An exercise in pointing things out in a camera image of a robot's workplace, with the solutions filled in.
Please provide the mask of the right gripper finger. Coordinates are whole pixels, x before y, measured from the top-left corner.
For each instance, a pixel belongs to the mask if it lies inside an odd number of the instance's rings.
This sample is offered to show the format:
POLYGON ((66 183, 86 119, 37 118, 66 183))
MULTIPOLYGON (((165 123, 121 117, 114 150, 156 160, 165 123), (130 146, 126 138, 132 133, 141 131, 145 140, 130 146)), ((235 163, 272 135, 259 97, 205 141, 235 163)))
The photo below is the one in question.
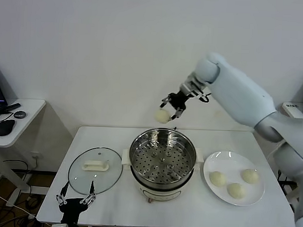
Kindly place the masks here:
POLYGON ((170 95, 167 95, 164 99, 161 100, 160 109, 164 108, 164 106, 170 101, 170 95))
POLYGON ((182 109, 182 108, 177 108, 177 109, 176 108, 172 108, 172 110, 173 110, 173 113, 172 113, 170 119, 175 120, 175 119, 178 119, 183 114, 183 112, 184 112, 185 109, 182 109))

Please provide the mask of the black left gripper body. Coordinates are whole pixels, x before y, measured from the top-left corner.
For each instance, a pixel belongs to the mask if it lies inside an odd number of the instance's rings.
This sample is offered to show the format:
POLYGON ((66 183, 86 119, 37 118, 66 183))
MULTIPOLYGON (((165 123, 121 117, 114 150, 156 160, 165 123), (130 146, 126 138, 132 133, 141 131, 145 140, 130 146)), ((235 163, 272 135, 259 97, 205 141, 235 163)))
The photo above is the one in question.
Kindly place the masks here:
POLYGON ((86 211, 88 205, 82 199, 67 199, 66 203, 59 205, 60 212, 63 213, 62 224, 77 225, 80 213, 86 211))

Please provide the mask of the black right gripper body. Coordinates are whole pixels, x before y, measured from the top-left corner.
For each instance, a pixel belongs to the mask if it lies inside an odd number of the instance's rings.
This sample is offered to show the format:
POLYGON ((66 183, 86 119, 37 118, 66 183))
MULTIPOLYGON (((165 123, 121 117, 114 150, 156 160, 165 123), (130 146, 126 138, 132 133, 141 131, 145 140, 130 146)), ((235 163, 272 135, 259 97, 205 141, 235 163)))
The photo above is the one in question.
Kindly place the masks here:
POLYGON ((190 98, 188 95, 184 94, 182 91, 178 91, 175 93, 170 93, 168 95, 169 97, 169 103, 172 105, 172 107, 175 110, 185 110, 186 105, 185 102, 190 98))

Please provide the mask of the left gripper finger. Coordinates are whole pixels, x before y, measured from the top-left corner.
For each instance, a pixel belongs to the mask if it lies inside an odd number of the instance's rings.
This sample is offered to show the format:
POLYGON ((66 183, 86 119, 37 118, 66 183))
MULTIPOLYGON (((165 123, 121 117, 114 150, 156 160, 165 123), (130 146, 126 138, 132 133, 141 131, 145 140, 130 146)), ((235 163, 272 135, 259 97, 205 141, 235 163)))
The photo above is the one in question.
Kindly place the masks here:
POLYGON ((67 182, 65 184, 65 186, 61 189, 60 193, 56 195, 56 200, 57 200, 59 206, 67 203, 65 196, 67 193, 68 186, 69 186, 69 182, 67 182))
POLYGON ((94 181, 92 181, 89 194, 80 201, 80 204, 90 206, 96 198, 97 195, 95 193, 94 181))

